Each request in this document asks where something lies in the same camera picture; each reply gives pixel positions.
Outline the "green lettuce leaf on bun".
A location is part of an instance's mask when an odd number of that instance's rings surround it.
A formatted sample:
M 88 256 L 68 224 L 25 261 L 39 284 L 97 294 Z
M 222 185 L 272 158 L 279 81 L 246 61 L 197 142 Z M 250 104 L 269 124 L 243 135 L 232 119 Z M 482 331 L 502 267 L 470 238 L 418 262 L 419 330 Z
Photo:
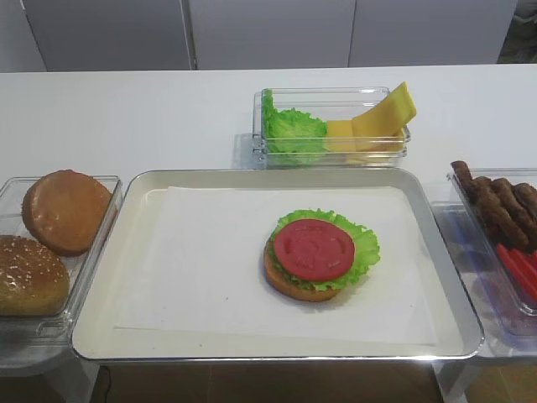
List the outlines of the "green lettuce leaf on bun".
M 347 232 L 352 237 L 356 250 L 355 259 L 352 267 L 346 274 L 334 280 L 318 282 L 301 280 L 284 269 L 283 265 L 277 260 L 274 252 L 274 236 L 286 225 L 300 219 L 317 219 L 332 223 Z M 363 225 L 351 222 L 341 214 L 333 211 L 325 212 L 320 209 L 295 210 L 278 220 L 275 229 L 268 238 L 268 241 L 272 243 L 270 254 L 276 258 L 276 267 L 283 272 L 284 278 L 286 280 L 290 280 L 292 283 L 295 283 L 297 286 L 303 289 L 343 290 L 346 286 L 357 283 L 360 278 L 368 272 L 369 268 L 378 263 L 380 260 L 380 245 L 374 231 L 364 227 Z

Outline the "sesame seed bun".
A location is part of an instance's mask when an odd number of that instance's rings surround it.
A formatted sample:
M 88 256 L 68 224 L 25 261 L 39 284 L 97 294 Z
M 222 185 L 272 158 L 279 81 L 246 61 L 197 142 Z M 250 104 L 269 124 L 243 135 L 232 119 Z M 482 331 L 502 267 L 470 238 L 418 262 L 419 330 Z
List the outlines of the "sesame seed bun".
M 61 259 L 30 238 L 1 237 L 1 315 L 54 315 L 65 304 L 70 277 Z

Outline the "plain brown bun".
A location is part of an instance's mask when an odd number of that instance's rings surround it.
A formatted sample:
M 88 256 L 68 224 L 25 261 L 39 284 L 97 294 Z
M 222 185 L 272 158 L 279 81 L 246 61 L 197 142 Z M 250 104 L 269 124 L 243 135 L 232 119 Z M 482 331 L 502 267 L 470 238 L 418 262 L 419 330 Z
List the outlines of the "plain brown bun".
M 41 177 L 23 197 L 30 234 L 54 253 L 75 257 L 92 245 L 112 193 L 95 178 L 73 170 Z

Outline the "silver metal tray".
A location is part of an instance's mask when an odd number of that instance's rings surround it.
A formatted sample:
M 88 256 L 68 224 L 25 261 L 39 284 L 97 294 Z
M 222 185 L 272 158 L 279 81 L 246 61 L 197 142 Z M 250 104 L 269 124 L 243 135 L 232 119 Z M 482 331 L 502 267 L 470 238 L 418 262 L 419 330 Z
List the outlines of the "silver metal tray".
M 418 275 L 435 343 L 380 343 L 121 327 L 120 316 L 170 187 L 189 190 L 330 190 L 393 187 L 407 197 L 432 266 Z M 436 226 L 419 181 L 397 168 L 154 170 L 135 177 L 110 232 L 72 333 L 87 359 L 464 359 L 483 341 L 482 325 Z

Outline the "leaning yellow cheese slice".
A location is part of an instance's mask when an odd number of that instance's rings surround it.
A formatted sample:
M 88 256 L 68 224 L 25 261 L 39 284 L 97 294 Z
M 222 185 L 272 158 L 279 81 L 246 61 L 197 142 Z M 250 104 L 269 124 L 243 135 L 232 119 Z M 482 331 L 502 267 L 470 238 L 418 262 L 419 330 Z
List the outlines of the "leaning yellow cheese slice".
M 416 113 L 414 101 L 404 81 L 375 107 L 351 120 L 356 151 L 401 149 L 404 127 Z

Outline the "green lettuce in container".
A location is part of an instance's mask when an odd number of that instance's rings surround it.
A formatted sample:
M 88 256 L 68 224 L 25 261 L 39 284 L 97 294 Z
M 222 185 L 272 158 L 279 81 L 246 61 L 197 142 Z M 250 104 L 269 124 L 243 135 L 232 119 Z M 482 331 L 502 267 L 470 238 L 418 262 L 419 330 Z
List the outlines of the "green lettuce in container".
M 273 154 L 324 153 L 327 126 L 320 118 L 295 108 L 278 110 L 273 92 L 263 94 L 263 133 L 267 149 Z

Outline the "red tomato slices in container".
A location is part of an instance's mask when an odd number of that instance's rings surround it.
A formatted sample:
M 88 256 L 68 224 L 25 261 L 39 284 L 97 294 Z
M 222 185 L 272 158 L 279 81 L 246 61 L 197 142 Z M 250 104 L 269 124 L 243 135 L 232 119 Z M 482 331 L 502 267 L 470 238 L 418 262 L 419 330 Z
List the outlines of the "red tomato slices in container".
M 501 243 L 496 246 L 496 252 L 516 282 L 536 301 L 536 268 L 529 262 L 529 258 L 519 250 L 508 249 Z

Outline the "clear patty container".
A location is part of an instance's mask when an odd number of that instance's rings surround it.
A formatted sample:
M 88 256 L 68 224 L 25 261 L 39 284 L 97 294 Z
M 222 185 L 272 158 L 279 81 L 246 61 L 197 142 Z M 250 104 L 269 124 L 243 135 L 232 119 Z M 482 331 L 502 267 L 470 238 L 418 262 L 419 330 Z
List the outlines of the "clear patty container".
M 486 176 L 491 180 L 506 178 L 513 185 L 525 182 L 536 188 L 536 169 L 472 170 L 469 168 L 469 170 L 472 177 Z M 536 301 L 525 293 L 498 257 L 496 246 L 499 243 L 492 242 L 487 236 L 475 207 L 467 199 L 453 169 L 448 178 L 460 200 L 461 211 L 457 213 L 457 231 L 460 234 L 461 244 L 467 252 L 476 255 L 473 265 L 489 300 L 503 317 L 535 319 Z M 501 244 L 508 249 L 516 249 L 506 243 Z M 518 250 L 529 258 L 529 262 L 536 268 L 536 249 Z

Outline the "red tomato slice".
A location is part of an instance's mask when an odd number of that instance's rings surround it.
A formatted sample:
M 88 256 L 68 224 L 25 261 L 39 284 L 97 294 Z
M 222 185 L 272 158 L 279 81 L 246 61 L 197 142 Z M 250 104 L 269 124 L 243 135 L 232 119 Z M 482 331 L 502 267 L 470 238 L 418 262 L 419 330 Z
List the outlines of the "red tomato slice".
M 274 236 L 277 260 L 301 280 L 325 282 L 342 277 L 352 267 L 355 243 L 336 225 L 317 219 L 294 221 Z

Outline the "clear bun container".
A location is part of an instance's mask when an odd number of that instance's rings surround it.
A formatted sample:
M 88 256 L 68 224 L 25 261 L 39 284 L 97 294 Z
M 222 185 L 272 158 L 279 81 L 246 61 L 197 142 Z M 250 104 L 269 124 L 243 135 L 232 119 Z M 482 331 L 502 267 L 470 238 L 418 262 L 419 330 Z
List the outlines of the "clear bun container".
M 70 275 L 70 292 L 61 310 L 52 316 L 1 317 L 2 343 L 60 344 L 70 338 L 70 333 L 80 313 L 81 305 L 89 291 L 96 262 L 115 221 L 122 202 L 122 182 L 115 175 L 94 177 L 112 194 L 102 223 L 89 250 L 77 257 L 61 257 Z M 22 203 L 26 191 L 38 179 L 14 177 L 1 186 L 1 234 L 31 238 L 23 224 Z

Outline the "flat yellow cheese slice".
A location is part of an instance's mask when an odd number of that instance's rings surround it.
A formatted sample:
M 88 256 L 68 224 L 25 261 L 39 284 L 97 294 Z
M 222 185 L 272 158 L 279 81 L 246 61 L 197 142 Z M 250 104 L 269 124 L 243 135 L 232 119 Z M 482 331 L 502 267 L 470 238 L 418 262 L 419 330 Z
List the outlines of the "flat yellow cheese slice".
M 350 120 L 332 120 L 326 123 L 325 147 L 333 153 L 353 153 L 363 151 L 368 143 L 364 138 L 355 136 Z

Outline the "clear container with lettuce and cheese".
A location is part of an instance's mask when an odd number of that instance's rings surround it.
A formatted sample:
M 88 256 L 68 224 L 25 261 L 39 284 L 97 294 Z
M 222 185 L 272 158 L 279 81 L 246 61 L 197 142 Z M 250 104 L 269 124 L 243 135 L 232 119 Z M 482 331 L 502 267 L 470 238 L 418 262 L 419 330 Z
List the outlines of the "clear container with lettuce and cheese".
M 298 168 L 313 166 L 396 166 L 407 155 L 410 132 L 404 127 L 401 149 L 392 151 L 358 151 L 353 153 L 325 152 L 306 154 L 273 154 L 267 149 L 263 133 L 263 94 L 273 92 L 274 106 L 278 110 L 295 108 L 310 113 L 327 123 L 332 120 L 351 120 L 375 107 L 389 93 L 387 87 L 328 87 L 328 88 L 264 88 L 253 101 L 252 154 L 256 163 L 264 168 Z

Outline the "brown meat patty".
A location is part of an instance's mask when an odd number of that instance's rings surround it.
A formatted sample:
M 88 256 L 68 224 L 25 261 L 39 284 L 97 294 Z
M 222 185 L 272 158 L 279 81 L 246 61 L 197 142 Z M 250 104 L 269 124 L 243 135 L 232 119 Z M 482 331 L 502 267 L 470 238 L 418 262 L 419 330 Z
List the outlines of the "brown meat patty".
M 507 240 L 516 249 L 526 250 L 536 236 L 529 237 L 510 217 L 492 188 L 493 180 L 486 176 L 472 177 L 467 163 L 462 160 L 451 162 L 451 168 L 489 237 Z
M 536 249 L 536 188 L 506 178 L 480 176 L 469 193 L 487 236 L 521 250 Z
M 536 189 L 528 183 L 519 183 L 513 186 L 517 200 L 527 210 L 536 209 Z
M 507 179 L 492 181 L 492 188 L 510 217 L 529 236 L 536 236 L 536 191 L 527 183 L 512 185 Z

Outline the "white paper sheet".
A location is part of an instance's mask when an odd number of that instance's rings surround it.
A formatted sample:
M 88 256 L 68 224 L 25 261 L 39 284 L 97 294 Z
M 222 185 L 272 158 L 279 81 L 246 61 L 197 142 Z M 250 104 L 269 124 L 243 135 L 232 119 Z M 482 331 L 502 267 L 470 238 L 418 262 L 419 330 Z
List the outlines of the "white paper sheet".
M 333 211 L 370 228 L 380 261 L 323 303 L 281 295 L 265 280 L 263 247 L 297 209 Z M 419 268 L 432 266 L 406 195 L 393 187 L 189 190 L 170 187 L 119 319 L 121 327 L 432 344 L 437 335 Z

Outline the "bottom burger bun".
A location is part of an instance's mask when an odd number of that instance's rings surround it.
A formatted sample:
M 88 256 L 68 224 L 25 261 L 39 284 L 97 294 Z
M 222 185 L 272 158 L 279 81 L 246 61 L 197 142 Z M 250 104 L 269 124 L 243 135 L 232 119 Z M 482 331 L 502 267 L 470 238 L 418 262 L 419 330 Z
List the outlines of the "bottom burger bun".
M 337 296 L 341 291 L 335 289 L 303 289 L 284 278 L 283 272 L 276 267 L 276 258 L 270 254 L 272 243 L 268 241 L 263 251 L 263 266 L 267 282 L 281 294 L 298 301 L 322 302 Z

